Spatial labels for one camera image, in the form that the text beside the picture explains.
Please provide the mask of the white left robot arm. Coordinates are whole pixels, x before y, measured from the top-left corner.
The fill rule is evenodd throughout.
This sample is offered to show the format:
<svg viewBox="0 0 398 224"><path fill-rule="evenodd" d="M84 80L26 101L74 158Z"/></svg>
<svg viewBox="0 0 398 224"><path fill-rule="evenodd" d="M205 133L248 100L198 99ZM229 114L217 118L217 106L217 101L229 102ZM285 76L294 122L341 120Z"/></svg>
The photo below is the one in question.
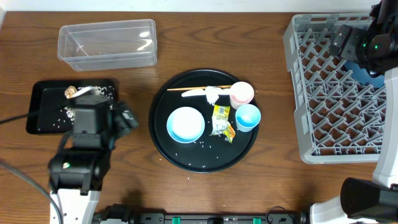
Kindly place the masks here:
<svg viewBox="0 0 398 224"><path fill-rule="evenodd" d="M106 96L72 101L75 123L50 160L51 223L91 223L115 142L139 125L130 107Z"/></svg>

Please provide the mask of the brown food scrap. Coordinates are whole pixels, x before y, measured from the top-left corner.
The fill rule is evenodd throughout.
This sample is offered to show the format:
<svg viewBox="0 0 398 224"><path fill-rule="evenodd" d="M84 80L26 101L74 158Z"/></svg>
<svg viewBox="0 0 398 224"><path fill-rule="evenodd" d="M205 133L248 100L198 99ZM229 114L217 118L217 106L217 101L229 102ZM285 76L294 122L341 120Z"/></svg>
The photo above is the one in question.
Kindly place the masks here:
<svg viewBox="0 0 398 224"><path fill-rule="evenodd" d="M64 95L67 99L70 99L73 97L73 95L77 92L77 89L74 86L69 86L65 91Z"/></svg>

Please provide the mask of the large dark blue bowl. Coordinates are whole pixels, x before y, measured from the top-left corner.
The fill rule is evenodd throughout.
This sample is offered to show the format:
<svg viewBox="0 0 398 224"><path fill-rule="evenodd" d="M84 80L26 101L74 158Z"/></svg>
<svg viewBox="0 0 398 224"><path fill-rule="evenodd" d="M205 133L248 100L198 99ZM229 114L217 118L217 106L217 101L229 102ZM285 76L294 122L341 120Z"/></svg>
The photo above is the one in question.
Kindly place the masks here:
<svg viewBox="0 0 398 224"><path fill-rule="evenodd" d="M371 77L365 68L360 68L358 64L347 61L345 68L351 70L351 77L362 85L372 85L374 88L381 88L384 86L384 76Z"/></svg>

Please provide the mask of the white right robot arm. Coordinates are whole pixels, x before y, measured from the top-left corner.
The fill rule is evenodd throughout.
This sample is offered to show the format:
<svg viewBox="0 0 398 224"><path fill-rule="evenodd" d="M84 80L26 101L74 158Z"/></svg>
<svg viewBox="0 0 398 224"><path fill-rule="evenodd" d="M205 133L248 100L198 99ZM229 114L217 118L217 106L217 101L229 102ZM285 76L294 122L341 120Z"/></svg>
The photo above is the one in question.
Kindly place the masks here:
<svg viewBox="0 0 398 224"><path fill-rule="evenodd" d="M382 149L371 180L349 177L340 195L313 204L298 223L392 223L397 221L397 1L374 5L367 29L342 25L329 53L384 77L386 113Z"/></svg>

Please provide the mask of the light blue small bowl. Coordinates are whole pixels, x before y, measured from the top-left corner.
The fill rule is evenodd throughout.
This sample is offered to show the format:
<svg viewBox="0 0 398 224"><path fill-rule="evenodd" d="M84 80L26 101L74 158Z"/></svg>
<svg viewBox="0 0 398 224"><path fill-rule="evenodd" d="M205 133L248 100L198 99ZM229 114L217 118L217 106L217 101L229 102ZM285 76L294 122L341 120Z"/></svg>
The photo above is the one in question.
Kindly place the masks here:
<svg viewBox="0 0 398 224"><path fill-rule="evenodd" d="M166 128L174 141L188 144L202 136L205 130L205 119L197 109L184 106L177 108L169 115Z"/></svg>

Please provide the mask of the pile of rice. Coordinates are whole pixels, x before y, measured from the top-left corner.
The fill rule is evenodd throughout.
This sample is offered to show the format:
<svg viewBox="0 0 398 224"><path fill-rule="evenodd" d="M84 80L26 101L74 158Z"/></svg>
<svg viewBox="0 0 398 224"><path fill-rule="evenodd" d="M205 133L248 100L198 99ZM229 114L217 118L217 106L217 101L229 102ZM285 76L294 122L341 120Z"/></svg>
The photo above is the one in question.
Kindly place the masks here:
<svg viewBox="0 0 398 224"><path fill-rule="evenodd" d="M66 88L54 88L49 90L49 99L47 100L50 106L57 106L67 100L65 96ZM76 87L76 92L92 93L94 95L106 96L112 100L116 100L117 93L113 86L83 86ZM56 133L62 133L72 128L75 122L75 111L70 106L59 108L52 114L48 114L43 123L47 122L47 129Z"/></svg>

